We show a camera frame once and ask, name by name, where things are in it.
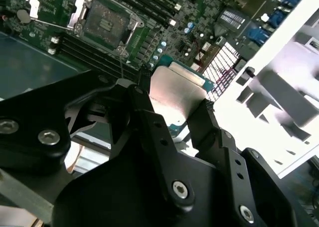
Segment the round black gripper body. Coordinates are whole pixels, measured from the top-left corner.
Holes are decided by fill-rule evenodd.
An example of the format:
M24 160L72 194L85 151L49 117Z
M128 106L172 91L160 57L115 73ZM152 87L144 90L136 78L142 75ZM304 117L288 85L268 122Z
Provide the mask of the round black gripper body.
M54 227L218 227L216 168L175 148L151 104L130 108L117 156L59 195Z

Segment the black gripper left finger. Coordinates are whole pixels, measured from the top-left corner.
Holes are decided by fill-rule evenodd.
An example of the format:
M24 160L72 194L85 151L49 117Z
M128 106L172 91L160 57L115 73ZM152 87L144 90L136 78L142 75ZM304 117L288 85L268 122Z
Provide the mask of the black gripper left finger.
M151 104L139 84L94 72L38 88L0 104L0 193L52 224L55 203L75 179L65 157L71 138L97 122L111 126L110 160L130 133L130 108Z

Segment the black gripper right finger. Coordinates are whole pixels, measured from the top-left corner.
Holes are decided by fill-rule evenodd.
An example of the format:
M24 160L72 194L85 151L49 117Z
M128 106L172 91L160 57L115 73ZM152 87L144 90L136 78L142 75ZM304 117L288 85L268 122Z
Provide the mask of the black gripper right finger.
M219 127L210 101L203 100L187 124L196 157L218 171L220 200L213 210L219 227L302 226L301 205L258 151L238 151L232 135Z

